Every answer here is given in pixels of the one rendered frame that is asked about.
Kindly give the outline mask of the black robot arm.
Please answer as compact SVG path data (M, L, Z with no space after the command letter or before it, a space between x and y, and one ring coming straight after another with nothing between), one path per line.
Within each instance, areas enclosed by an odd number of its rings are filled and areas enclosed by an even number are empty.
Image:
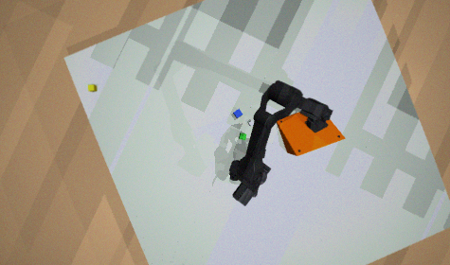
M285 108L271 115L266 112L270 99ZM305 123L314 133L328 127L326 120L330 120L333 113L328 105L304 97L299 89L280 80L272 83L262 95L261 106L254 114L255 121L245 157L240 161L232 161L229 169L230 180L241 182L232 196L243 206L247 206L257 189L265 183L271 170L262 161L271 129L297 107L301 109L301 114L308 116Z

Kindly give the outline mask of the small yellow block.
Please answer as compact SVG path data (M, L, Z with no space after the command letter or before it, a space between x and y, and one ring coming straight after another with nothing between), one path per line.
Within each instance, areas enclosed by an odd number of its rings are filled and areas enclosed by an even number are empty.
M95 92L98 90L98 87L96 85L88 85L88 91L89 92Z

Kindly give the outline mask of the small blue cube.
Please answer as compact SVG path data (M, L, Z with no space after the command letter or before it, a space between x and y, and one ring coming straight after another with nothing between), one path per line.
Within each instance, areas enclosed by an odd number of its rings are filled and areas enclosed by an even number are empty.
M243 113L241 112L240 109L238 109L238 110L235 111L233 114L238 118L238 117L240 117Z

